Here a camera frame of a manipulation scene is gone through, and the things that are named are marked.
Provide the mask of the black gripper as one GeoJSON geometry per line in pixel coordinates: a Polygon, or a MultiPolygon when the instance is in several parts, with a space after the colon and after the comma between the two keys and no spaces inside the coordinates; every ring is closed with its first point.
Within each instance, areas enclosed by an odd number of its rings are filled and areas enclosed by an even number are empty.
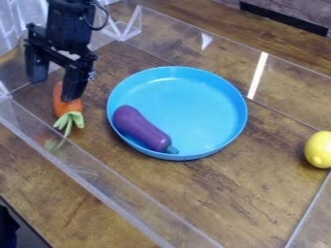
{"type": "MultiPolygon", "coordinates": [[[[29,22],[24,40],[25,73],[32,83],[47,80],[50,62],[66,67],[72,60],[60,54],[67,51],[80,56],[86,63],[94,63],[98,55],[88,49],[92,38],[96,6],[94,0],[47,0],[47,25],[29,22]]],[[[62,81],[62,100],[71,102],[84,93],[95,71],[70,64],[62,81]]]]}

